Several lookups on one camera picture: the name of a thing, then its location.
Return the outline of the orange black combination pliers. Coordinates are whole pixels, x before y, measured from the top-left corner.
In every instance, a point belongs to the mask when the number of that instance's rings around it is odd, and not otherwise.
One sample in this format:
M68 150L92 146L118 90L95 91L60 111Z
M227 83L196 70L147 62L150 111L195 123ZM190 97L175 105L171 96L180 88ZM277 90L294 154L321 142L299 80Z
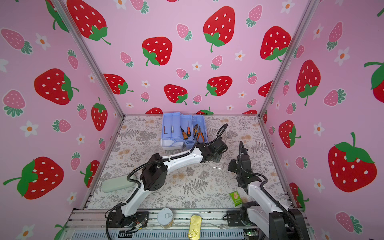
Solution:
M197 130L196 141L197 141L197 143L204 143L205 142L205 136L204 136L204 133L202 132L200 126L198 127L198 130Z

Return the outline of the small orange screwdriver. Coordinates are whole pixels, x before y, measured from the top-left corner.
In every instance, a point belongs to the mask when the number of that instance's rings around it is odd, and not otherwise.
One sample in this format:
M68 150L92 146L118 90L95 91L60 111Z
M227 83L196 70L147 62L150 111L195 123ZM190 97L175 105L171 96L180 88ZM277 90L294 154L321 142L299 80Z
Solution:
M189 121L187 121L187 136L188 136L188 137L191 136L191 128L190 128Z

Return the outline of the white pink blue tool box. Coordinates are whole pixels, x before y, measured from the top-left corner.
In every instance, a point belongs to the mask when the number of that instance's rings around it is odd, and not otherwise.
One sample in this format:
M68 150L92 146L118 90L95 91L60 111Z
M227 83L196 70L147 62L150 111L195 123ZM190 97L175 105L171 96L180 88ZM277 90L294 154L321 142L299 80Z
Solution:
M181 128L187 132L187 121L189 121L191 128L191 136L184 140ZM202 132L205 136L205 142L208 142L207 135L207 126L205 117L202 115L183 115L179 112L177 113L167 113L163 114L163 126L162 126L162 135L161 135L161 147L164 150L181 150L181 149L191 149L195 143L196 139L193 137L193 128L195 124L199 124ZM164 134L164 126L166 126L167 135ZM171 126L174 126L174 133L171 133Z

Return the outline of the orange needle nose pliers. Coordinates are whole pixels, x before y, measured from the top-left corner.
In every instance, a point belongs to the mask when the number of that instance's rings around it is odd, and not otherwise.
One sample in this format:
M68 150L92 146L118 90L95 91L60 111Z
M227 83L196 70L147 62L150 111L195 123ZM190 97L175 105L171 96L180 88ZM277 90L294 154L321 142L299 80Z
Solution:
M198 132L198 128L199 128L199 124L195 124L195 125L194 125L194 128L193 128L193 137L194 137L194 140L196 139L197 132Z

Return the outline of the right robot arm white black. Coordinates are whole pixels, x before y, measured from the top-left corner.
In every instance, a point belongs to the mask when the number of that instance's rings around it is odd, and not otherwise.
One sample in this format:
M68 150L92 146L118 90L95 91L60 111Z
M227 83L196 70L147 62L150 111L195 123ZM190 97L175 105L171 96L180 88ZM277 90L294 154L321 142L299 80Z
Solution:
M247 153L239 153L231 160L228 170L237 175L238 187L252 197L243 203L235 215L227 215L228 221L239 221L245 226L255 225L259 240L309 240L305 218L301 211L284 206L265 189L267 177L254 173Z

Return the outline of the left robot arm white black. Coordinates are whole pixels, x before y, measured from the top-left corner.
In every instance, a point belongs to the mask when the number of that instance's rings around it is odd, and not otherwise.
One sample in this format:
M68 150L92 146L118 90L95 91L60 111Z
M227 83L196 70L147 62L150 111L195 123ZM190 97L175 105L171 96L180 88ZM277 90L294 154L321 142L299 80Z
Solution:
M218 137L207 144L196 143L190 150L175 155L160 156L156 153L147 163L135 168L128 175L104 181L102 191L105 193L134 187L127 200L107 211L106 225L125 226L124 222L132 219L149 193L163 187L168 174L189 165L210 161L218 163L227 150L227 145Z

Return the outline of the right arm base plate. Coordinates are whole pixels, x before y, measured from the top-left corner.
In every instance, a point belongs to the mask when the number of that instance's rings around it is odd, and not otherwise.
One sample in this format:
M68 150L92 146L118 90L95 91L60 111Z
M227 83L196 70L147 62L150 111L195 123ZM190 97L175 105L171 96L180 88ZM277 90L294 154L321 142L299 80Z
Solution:
M245 212L240 209L227 211L223 220L227 221L230 227L269 227L266 213L255 209L248 209Z

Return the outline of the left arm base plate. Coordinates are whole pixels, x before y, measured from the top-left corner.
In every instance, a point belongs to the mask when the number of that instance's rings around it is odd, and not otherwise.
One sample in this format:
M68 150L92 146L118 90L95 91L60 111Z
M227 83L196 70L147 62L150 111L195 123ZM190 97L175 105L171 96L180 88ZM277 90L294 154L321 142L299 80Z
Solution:
M109 228L133 228L139 224L141 228L146 228L150 212L138 211L129 217L124 217L120 212L109 212L109 214L111 214L107 216Z

